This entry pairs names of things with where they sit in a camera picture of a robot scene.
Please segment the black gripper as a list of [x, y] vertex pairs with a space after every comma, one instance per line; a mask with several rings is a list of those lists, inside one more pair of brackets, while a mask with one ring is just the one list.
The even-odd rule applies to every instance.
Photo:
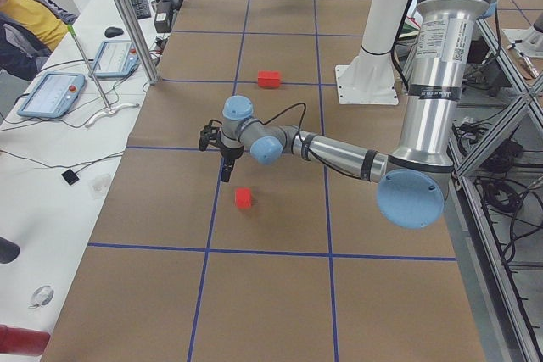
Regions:
[[237, 148], [226, 146], [223, 142], [220, 143], [221, 156], [224, 158], [221, 166], [221, 182], [229, 182], [231, 173], [234, 169], [235, 161], [244, 154], [244, 146]]

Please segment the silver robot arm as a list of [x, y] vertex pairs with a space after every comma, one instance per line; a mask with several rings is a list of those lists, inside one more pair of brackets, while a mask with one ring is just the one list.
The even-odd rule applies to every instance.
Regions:
[[372, 0], [360, 52], [336, 67], [338, 99], [363, 109], [356, 146], [304, 131], [268, 125], [244, 96], [228, 98], [215, 131], [221, 180], [249, 153], [272, 164], [284, 153], [317, 162], [376, 186], [376, 203], [406, 229], [433, 224], [444, 210], [453, 163], [447, 153], [462, 95], [474, 26], [496, 0]]

